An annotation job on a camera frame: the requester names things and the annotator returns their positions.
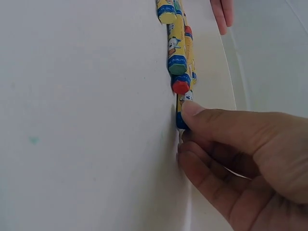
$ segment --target hand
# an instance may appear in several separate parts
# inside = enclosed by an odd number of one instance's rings
[[[221,35],[233,24],[233,0],[210,0]]]
[[[179,165],[235,231],[308,230],[308,119],[189,101],[182,117]]]

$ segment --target blue label band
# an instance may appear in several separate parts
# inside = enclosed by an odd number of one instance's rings
[[[168,67],[174,64],[187,66],[187,60],[183,55],[173,55],[168,59]]]
[[[182,11],[181,10],[177,10],[177,14],[180,14],[183,16]]]
[[[176,81],[186,82],[188,86],[191,85],[191,78],[186,73],[180,76],[172,75],[172,84],[174,84]]]
[[[184,129],[184,130],[188,130],[189,127],[185,124],[181,112],[177,112],[177,117],[176,117],[176,124],[177,124],[177,128],[179,129]]]
[[[193,79],[197,79],[197,75],[196,75],[195,72],[192,72],[192,78],[193,78]]]
[[[159,9],[157,10],[158,17],[161,16],[163,13],[175,13],[174,6],[163,5],[163,6],[159,7]]]
[[[192,38],[192,40],[193,40],[193,36],[192,36],[192,34],[191,33],[185,33],[185,36],[189,36],[189,37],[191,37]]]

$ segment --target crayon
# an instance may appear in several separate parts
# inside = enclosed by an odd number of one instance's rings
[[[188,26],[187,17],[186,17],[186,14],[185,14],[184,10],[183,10],[183,20],[184,20],[184,26]]]
[[[173,0],[156,0],[157,15],[161,23],[171,24],[176,19]]]
[[[193,58],[193,60],[192,60],[192,82],[191,82],[191,85],[193,86],[196,83],[197,83],[197,74],[196,74],[194,58]]]
[[[185,26],[185,47],[186,47],[186,51],[185,51],[185,55],[186,55],[186,60],[187,60],[187,64],[190,65],[192,64],[192,59],[193,59],[193,33],[192,33],[192,29],[190,26]]]
[[[174,0],[177,19],[168,25],[168,70],[172,75],[183,75],[187,71],[185,56],[185,32],[179,0]]]
[[[183,75],[172,75],[172,90],[180,95],[184,95],[191,88],[192,71],[188,66],[187,71]]]
[[[184,95],[177,95],[177,117],[176,117],[176,125],[177,128],[179,129],[184,129],[187,130],[189,129],[186,123],[184,122],[182,115],[181,115],[181,110],[182,110],[182,105],[185,101],[193,101],[193,91],[189,90],[186,94]]]

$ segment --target crayon mark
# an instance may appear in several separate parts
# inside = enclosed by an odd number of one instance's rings
[[[39,138],[35,136],[29,136],[29,142],[33,145],[36,145],[39,142]]]

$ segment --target red crayon cap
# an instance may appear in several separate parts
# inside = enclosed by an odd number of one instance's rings
[[[188,92],[190,89],[190,86],[188,85],[187,82],[184,81],[175,81],[172,84],[172,90],[180,95],[185,95],[186,92]]]

